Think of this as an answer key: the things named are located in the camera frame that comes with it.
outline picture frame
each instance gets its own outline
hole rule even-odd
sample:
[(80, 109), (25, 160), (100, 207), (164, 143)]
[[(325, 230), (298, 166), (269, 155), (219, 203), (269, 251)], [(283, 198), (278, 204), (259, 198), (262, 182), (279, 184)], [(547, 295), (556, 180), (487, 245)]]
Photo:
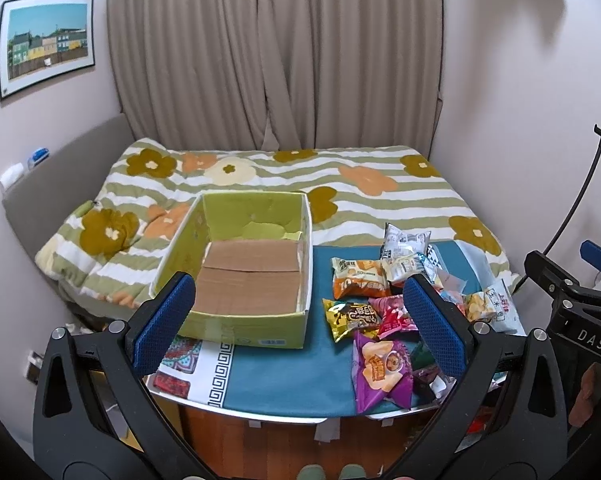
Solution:
[(94, 0), (5, 0), (0, 8), (0, 100), (96, 64)]

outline white wall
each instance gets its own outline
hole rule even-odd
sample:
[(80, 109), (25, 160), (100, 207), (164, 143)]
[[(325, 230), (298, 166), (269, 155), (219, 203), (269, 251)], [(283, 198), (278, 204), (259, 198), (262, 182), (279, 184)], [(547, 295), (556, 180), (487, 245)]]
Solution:
[[(431, 159), (493, 229), (518, 272), (569, 211), (601, 127), (601, 0), (445, 0), (443, 108)], [(581, 241), (601, 244), (601, 161), (549, 255), (591, 285)], [(527, 329), (549, 297), (515, 297)]]
[[(118, 113), (106, 0), (94, 0), (94, 52), (94, 68), (59, 76), (0, 104), (0, 175), (34, 149), (54, 152)], [(27, 352), (44, 351), (52, 330), (67, 318), (64, 304), (14, 237), (0, 203), (0, 418), (21, 441), (31, 440), (36, 390), (23, 377)]]

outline pink snack bag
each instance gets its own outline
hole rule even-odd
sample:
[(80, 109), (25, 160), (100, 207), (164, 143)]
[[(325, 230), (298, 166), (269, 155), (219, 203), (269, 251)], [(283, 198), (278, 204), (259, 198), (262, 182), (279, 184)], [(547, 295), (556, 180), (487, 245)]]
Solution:
[(381, 317), (378, 329), (379, 339), (384, 339), (395, 332), (418, 330), (405, 308), (402, 294), (388, 298), (369, 298), (369, 304)]
[(385, 398), (401, 408), (411, 408), (411, 360), (400, 341), (376, 342), (356, 332), (351, 378), (357, 413), (366, 412)]

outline box flap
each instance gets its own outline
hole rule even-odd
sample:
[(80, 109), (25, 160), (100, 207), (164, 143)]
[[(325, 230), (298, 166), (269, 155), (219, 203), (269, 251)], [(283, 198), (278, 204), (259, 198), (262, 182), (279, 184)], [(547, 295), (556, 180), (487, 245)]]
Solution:
[(300, 270), (298, 242), (294, 240), (218, 240), (210, 243), (210, 250), (202, 267), (244, 272), (298, 272)]
[(225, 316), (296, 312), (300, 272), (245, 272), (202, 267), (193, 310)]

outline potato chip bag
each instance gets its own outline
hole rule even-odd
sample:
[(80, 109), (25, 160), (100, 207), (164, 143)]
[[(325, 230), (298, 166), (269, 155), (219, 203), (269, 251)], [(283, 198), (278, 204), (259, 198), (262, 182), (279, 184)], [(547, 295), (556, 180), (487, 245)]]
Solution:
[(371, 305), (323, 300), (323, 307), (325, 319), (336, 343), (355, 330), (364, 331), (368, 337), (373, 337), (378, 332), (380, 319)]
[(332, 258), (333, 296), (390, 296), (389, 283), (379, 260), (343, 260)]
[(400, 286), (409, 276), (424, 274), (424, 265), (418, 254), (399, 256), (397, 258), (383, 258), (380, 260), (387, 280), (395, 286)]
[(442, 373), (440, 368), (436, 363), (433, 365), (428, 365), (424, 368), (420, 368), (418, 370), (413, 371), (413, 380), (417, 381), (421, 384), (425, 384), (429, 386), (429, 384), (433, 383), (433, 380), (438, 376), (438, 374)]
[(400, 341), (375, 342), (356, 332), (351, 378), (357, 413), (367, 411), (385, 398), (401, 408), (411, 408), (411, 361)]
[(433, 354), (422, 340), (411, 350), (410, 359), (414, 370), (436, 364), (436, 359), (433, 358)]
[(380, 257), (397, 258), (416, 253), (427, 254), (430, 236), (431, 231), (411, 234), (401, 231), (395, 225), (386, 222), (385, 240), (380, 248)]
[(439, 290), (438, 294), (440, 297), (445, 300), (453, 303), (458, 307), (458, 310), (462, 312), (462, 315), (467, 317), (466, 309), (465, 309), (465, 300), (463, 295), (455, 290)]
[(369, 298), (369, 304), (381, 317), (378, 338), (384, 339), (395, 332), (415, 332), (418, 327), (409, 316), (403, 295), (388, 298)]
[(485, 288), (485, 296), (496, 310), (495, 316), (490, 321), (491, 328), (496, 332), (524, 333), (518, 311), (503, 280)]
[(429, 282), (433, 285), (433, 288), (436, 288), (437, 290), (442, 290), (443, 289), (442, 280), (440, 279), (440, 276), (439, 276), (439, 270), (442, 270), (442, 269), (440, 269), (439, 266), (437, 266), (433, 261), (431, 261), (424, 254), (418, 253), (417, 256), (418, 256), (418, 258), (420, 258), (420, 261), (423, 263), (424, 275), (427, 277)]
[(477, 319), (491, 321), (496, 315), (496, 309), (485, 297), (484, 292), (475, 292), (465, 296), (465, 311), (470, 322)]

